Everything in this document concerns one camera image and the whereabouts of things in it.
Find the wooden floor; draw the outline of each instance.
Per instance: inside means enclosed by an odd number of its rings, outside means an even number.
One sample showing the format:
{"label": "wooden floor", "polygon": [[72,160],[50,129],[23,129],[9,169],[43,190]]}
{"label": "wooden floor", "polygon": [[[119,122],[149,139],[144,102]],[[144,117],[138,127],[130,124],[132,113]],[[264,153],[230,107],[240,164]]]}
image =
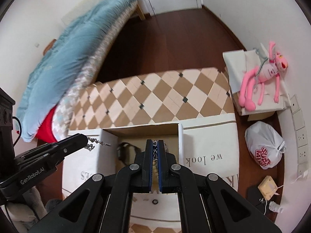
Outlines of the wooden floor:
{"label": "wooden floor", "polygon": [[[169,12],[146,21],[133,19],[113,44],[97,80],[107,82],[139,74],[203,67],[224,71],[222,53],[241,49],[241,44],[227,30],[205,9]],[[281,186],[284,159],[277,167],[262,170],[250,157],[244,138],[246,128],[254,122],[247,122],[246,117],[237,113],[236,120],[240,149],[238,192],[246,197],[248,187],[258,185],[267,175]],[[280,133],[276,114],[265,121]],[[274,213],[269,215],[273,221],[275,217]]]}

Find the stuffed toy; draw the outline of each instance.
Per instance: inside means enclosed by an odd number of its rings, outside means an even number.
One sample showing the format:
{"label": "stuffed toy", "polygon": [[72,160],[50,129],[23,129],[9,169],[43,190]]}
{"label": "stuffed toy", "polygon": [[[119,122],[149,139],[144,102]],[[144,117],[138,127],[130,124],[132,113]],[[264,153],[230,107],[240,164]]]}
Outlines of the stuffed toy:
{"label": "stuffed toy", "polygon": [[243,77],[240,96],[238,103],[241,107],[245,107],[247,111],[254,111],[256,104],[252,100],[252,94],[257,82],[261,84],[260,97],[258,105],[263,101],[265,91],[265,81],[276,77],[276,90],[274,95],[274,102],[279,102],[280,95],[280,74],[279,71],[284,72],[288,67],[288,63],[284,56],[275,50],[275,43],[269,42],[269,63],[263,63],[262,66],[256,66],[254,69],[247,71]]}

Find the wall socket panel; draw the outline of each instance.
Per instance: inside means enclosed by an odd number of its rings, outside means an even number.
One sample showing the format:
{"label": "wall socket panel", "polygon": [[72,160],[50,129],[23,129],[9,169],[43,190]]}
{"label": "wall socket panel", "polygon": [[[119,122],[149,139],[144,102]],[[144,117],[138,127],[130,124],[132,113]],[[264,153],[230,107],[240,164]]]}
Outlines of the wall socket panel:
{"label": "wall socket panel", "polygon": [[296,113],[300,109],[296,94],[290,99],[290,109],[292,113]]}
{"label": "wall socket panel", "polygon": [[307,163],[309,159],[308,145],[298,147],[298,164]]}
{"label": "wall socket panel", "polygon": [[299,178],[299,179],[302,179],[302,180],[306,180],[307,177],[303,177],[303,174],[305,171],[308,171],[309,170],[309,165],[308,163],[302,163],[302,164],[298,164],[298,168],[297,168],[297,177],[298,176],[302,176],[302,178]]}
{"label": "wall socket panel", "polygon": [[298,147],[308,144],[306,127],[303,127],[296,131],[296,141]]}
{"label": "wall socket panel", "polygon": [[306,180],[309,169],[309,147],[307,139],[307,129],[305,127],[304,117],[302,114],[302,110],[300,109],[296,94],[293,95],[293,97],[290,99],[290,110],[292,112],[297,142],[297,177],[303,176],[306,172],[306,176],[300,178]]}
{"label": "wall socket panel", "polygon": [[299,130],[304,127],[304,116],[302,115],[301,109],[293,114],[293,122],[295,130]]}

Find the red pillow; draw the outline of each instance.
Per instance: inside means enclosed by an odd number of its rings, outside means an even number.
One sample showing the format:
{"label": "red pillow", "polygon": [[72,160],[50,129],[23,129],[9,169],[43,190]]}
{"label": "red pillow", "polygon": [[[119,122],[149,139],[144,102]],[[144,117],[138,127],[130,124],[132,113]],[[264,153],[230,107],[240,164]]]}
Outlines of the red pillow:
{"label": "red pillow", "polygon": [[40,128],[38,129],[36,138],[43,140],[46,143],[57,142],[52,132],[52,119],[55,112],[56,106],[50,110]]}

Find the red logo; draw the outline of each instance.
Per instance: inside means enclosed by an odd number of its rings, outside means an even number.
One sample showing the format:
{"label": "red logo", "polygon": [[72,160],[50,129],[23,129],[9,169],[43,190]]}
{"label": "red logo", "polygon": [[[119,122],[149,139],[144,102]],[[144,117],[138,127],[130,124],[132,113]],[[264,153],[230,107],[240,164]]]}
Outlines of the red logo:
{"label": "red logo", "polygon": [[255,158],[261,166],[268,166],[271,164],[270,159],[267,158],[268,150],[265,147],[262,147],[261,150],[255,151]]}

